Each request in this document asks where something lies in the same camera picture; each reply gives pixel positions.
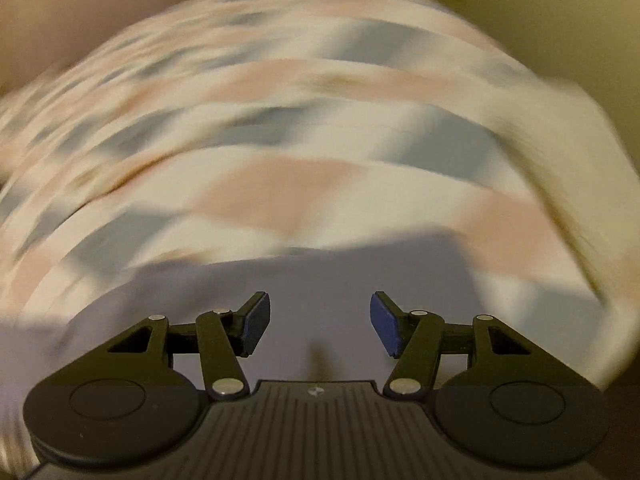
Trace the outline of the grey-purple garment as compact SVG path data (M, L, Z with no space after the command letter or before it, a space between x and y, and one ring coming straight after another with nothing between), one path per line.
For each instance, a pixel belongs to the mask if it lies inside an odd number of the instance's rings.
M375 292L451 323L485 311L469 259L445 233L256 260L150 264L67 322L2 327L2 469L21 476L36 466L22 407L41 379L150 315L191 323L209 310L235 309L255 292L269 295L271 318L244 367L250 382L382 382L390 360L370 322Z

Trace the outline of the checkered patchwork quilt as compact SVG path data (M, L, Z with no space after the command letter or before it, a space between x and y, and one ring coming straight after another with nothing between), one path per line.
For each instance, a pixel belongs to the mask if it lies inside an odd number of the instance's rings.
M639 179L600 106L433 0L189 0L1 101L1 317L166 261L357 246L472 275L600 386L639 345Z

